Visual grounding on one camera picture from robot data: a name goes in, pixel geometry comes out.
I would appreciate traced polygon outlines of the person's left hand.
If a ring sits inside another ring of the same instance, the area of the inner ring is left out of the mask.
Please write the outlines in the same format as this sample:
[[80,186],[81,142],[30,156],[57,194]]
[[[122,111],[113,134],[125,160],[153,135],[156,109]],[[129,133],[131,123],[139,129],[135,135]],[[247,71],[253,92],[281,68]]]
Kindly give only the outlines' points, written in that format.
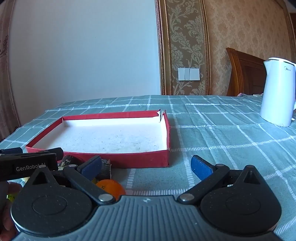
[[16,227],[11,217],[12,202],[7,195],[17,194],[22,185],[16,182],[1,182],[1,240],[11,240],[16,236]]

